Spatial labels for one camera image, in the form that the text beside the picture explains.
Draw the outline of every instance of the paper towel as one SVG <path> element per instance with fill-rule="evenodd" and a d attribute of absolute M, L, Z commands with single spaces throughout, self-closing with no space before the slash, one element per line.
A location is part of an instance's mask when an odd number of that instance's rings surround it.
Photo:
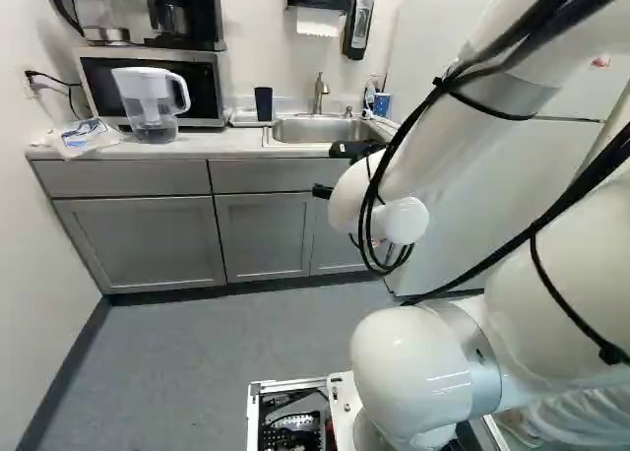
<path fill-rule="evenodd" d="M 297 7 L 296 30 L 299 34 L 338 37 L 340 12 L 319 8 Z"/>

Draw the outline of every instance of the coffee maker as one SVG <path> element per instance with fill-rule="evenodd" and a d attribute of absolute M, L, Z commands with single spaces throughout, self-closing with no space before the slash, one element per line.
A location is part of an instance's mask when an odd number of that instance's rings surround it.
<path fill-rule="evenodd" d="M 150 47 L 225 50 L 221 0 L 147 0 L 154 37 Z"/>
<path fill-rule="evenodd" d="M 221 0 L 52 0 L 90 45 L 225 50 Z"/>

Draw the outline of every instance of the plastic bag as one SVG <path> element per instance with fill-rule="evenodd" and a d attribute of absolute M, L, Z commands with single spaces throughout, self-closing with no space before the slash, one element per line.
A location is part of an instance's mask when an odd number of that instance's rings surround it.
<path fill-rule="evenodd" d="M 121 134 L 98 118 L 74 121 L 61 129 L 51 129 L 46 143 L 64 159 L 74 159 L 89 151 L 120 143 Z"/>

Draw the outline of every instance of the white wall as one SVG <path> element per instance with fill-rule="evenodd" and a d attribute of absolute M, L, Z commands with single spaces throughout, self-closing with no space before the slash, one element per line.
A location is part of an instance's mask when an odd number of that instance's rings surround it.
<path fill-rule="evenodd" d="M 24 159 L 51 119 L 24 97 L 16 69 L 76 79 L 71 40 L 47 0 L 0 0 L 0 10 L 0 451 L 9 451 L 100 294 Z M 56 120 L 69 114 L 64 97 L 46 104 Z"/>
<path fill-rule="evenodd" d="M 384 74 L 394 20 L 401 0 L 375 0 L 365 58 L 353 62 L 340 40 L 298 34 L 295 10 L 285 0 L 221 0 L 233 91 L 253 95 L 270 86 L 281 97 L 312 97 L 317 72 L 331 88 L 330 99 L 357 100 L 370 74 Z"/>

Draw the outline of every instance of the power outlet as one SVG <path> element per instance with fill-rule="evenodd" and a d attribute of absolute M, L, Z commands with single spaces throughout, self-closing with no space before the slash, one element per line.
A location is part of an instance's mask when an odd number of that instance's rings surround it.
<path fill-rule="evenodd" d="M 28 65 L 22 65 L 20 67 L 16 67 L 16 72 L 20 77 L 20 82 L 22 83 L 22 91 L 24 92 L 24 96 L 27 99 L 36 99 L 37 92 L 34 90 L 31 81 L 27 77 L 25 73 L 27 70 L 31 70 L 32 67 Z"/>

